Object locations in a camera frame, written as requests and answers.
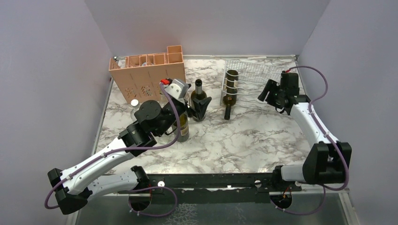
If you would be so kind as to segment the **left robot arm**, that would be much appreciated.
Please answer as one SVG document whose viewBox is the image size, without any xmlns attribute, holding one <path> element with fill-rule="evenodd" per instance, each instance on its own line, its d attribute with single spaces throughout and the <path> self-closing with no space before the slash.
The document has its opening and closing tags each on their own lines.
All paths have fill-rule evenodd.
<svg viewBox="0 0 398 225">
<path fill-rule="evenodd" d="M 143 168 L 133 167 L 123 174 L 108 175 L 119 164 L 138 157 L 149 150 L 163 150 L 173 146 L 182 136 L 182 116 L 203 119 L 211 97 L 189 103 L 185 95 L 190 88 L 181 79 L 163 79 L 159 84 L 167 100 L 160 105 L 147 100 L 134 112 L 134 121 L 108 146 L 83 162 L 68 169 L 54 168 L 48 172 L 57 208 L 68 215 L 82 209 L 92 198 L 117 191 L 148 190 L 148 177 Z"/>
</svg>

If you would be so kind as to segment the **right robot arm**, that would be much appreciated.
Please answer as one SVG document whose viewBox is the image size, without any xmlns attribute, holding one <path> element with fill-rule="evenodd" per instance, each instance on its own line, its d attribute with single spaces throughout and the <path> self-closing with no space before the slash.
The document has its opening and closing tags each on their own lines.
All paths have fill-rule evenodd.
<svg viewBox="0 0 398 225">
<path fill-rule="evenodd" d="M 299 75 L 283 71 L 279 83 L 269 80 L 267 86 L 270 89 L 266 102 L 291 116 L 311 147 L 303 164 L 276 167 L 271 186 L 282 191 L 295 181 L 317 185 L 346 183 L 352 147 L 331 134 L 309 97 L 299 94 Z"/>
</svg>

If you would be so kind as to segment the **green wine bottle silver neck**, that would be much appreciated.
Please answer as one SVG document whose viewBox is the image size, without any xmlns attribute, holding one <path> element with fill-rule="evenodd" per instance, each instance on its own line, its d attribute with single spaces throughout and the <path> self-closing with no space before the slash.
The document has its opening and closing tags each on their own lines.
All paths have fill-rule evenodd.
<svg viewBox="0 0 398 225">
<path fill-rule="evenodd" d="M 197 107 L 195 106 L 195 103 L 194 103 L 195 100 L 201 101 L 201 100 L 205 99 L 206 97 L 207 97 L 207 94 L 202 89 L 202 80 L 197 79 L 195 81 L 195 90 L 191 93 L 191 97 L 190 97 L 190 100 L 191 100 L 190 106 L 192 107 L 192 109 L 197 110 Z M 203 110 L 201 107 L 199 107 L 199 109 L 201 109 L 202 118 L 198 119 L 196 116 L 193 116 L 193 120 L 196 122 L 203 121 L 206 116 L 206 111 Z"/>
</svg>

